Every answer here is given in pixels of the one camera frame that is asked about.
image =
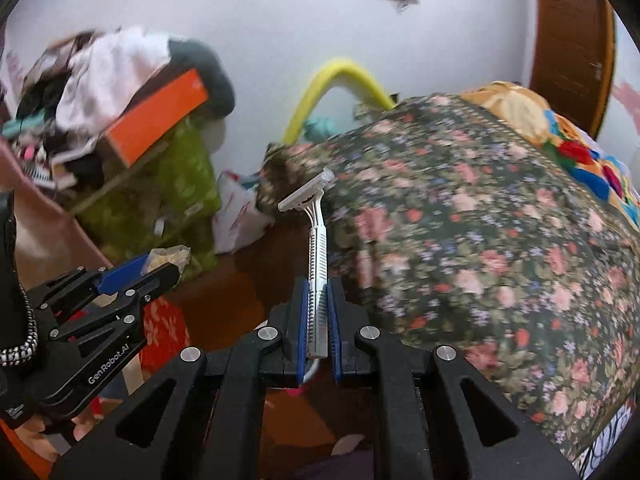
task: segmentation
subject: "metal bolt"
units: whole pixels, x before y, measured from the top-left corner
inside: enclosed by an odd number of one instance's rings
[[[276,339],[278,336],[278,329],[273,326],[263,326],[260,330],[258,330],[258,337],[260,339],[264,339],[265,341],[271,341]]]
[[[456,358],[456,349],[449,345],[439,346],[436,355],[443,361],[453,361]]]
[[[180,359],[188,363],[193,363],[200,358],[201,354],[202,353],[199,348],[196,348],[195,346],[187,346],[187,348],[180,352]]]
[[[363,326],[360,329],[360,335],[364,339],[378,339],[380,337],[380,329],[377,326]]]

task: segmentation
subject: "razor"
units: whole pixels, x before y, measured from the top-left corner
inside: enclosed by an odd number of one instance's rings
[[[282,212],[290,209],[304,211],[311,221],[306,318],[306,356],[309,359],[323,359],[328,356],[326,228],[322,220],[320,201],[324,195],[324,188],[333,179],[334,172],[324,168],[322,173],[278,204],[278,209]]]

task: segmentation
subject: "brown floor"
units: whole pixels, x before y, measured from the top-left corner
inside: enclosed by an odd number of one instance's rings
[[[216,269],[170,295],[181,307],[194,345],[206,351],[231,346],[289,299],[296,276],[306,276],[308,227],[289,222]],[[260,476],[285,478],[331,453],[350,433],[371,435],[370,396],[335,386],[328,362],[302,394],[268,392],[260,443]]]

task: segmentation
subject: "wooden door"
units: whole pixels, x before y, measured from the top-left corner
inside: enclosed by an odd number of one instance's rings
[[[614,41],[606,0],[538,0],[531,89],[594,138],[610,91]]]

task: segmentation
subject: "floral blanket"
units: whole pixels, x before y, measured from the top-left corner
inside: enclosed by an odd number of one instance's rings
[[[271,146],[260,206],[325,166],[333,270],[377,322],[411,346],[462,348],[567,458],[588,448],[639,376],[640,248],[620,211],[457,96]]]

